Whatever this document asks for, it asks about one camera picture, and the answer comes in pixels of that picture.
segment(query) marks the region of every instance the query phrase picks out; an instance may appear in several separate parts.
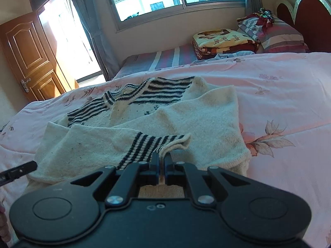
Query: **headboard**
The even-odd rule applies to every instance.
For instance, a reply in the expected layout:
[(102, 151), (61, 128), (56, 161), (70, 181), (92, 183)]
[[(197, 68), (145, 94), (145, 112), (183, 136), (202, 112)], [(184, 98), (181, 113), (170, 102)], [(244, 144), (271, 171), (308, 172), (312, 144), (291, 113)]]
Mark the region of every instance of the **headboard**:
[(331, 52), (331, 6), (326, 0), (286, 0), (276, 5), (277, 17), (299, 31), (311, 51)]

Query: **striped pillowcase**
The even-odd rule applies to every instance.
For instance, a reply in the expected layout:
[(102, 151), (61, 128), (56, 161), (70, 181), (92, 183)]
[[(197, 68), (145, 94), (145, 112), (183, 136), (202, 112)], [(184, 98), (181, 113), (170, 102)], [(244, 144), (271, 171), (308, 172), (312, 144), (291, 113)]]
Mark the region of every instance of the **striped pillowcase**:
[(239, 22), (238, 26), (255, 41), (260, 42), (265, 53), (309, 52), (301, 33), (277, 17), (274, 17), (274, 20), (275, 23), (266, 33), (262, 31), (262, 26), (255, 25), (257, 17), (245, 19)]

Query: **door handle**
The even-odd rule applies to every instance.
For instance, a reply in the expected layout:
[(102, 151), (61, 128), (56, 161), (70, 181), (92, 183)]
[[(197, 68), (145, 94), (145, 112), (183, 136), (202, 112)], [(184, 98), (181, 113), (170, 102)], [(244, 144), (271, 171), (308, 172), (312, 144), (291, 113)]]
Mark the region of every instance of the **door handle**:
[(26, 82), (24, 81), (24, 79), (21, 80), (21, 84), (22, 84), (22, 86), (23, 86), (23, 88), (24, 88), (24, 90), (25, 90), (26, 93), (29, 92), (29, 88), (26, 85), (29, 81), (31, 81), (31, 78), (29, 78)]

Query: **bedspread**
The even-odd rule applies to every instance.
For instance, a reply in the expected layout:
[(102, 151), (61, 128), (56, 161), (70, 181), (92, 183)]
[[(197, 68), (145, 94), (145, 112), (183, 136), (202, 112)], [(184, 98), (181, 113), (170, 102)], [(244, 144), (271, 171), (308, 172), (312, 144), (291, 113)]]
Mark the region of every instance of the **bedspread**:
[[(305, 241), (331, 243), (331, 54), (256, 54), (140, 72), (60, 97), (34, 102), (0, 134), (0, 171), (33, 160), (46, 125), (66, 113), (149, 77), (201, 76), (218, 86), (234, 85), (241, 134), (251, 151), (248, 177), (304, 198), (312, 209)], [(1, 189), (9, 209), (26, 178)]]

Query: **folded blanket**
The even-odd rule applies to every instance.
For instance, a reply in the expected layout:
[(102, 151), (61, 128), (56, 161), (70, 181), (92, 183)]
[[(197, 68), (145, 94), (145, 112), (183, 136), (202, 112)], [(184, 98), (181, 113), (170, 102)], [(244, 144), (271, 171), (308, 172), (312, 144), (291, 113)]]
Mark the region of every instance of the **folded blanket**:
[(234, 86), (219, 88), (200, 77), (150, 78), (126, 85), (49, 123), (29, 178), (54, 184), (104, 165), (124, 169), (162, 158), (199, 169), (218, 165), (245, 175), (251, 157), (241, 137)]
[(199, 50), (205, 52), (205, 48), (224, 49), (240, 44), (255, 44), (251, 38), (246, 35), (230, 29), (221, 29), (205, 31), (193, 36)]
[(238, 51), (252, 51), (255, 52), (257, 50), (257, 44), (239, 44), (235, 46), (231, 46), (228, 48), (204, 48), (204, 49), (199, 49), (196, 42), (192, 42), (194, 52), (197, 56), (198, 60), (203, 60), (203, 59), (211, 59), (214, 58), (217, 54), (231, 54), (235, 53)]

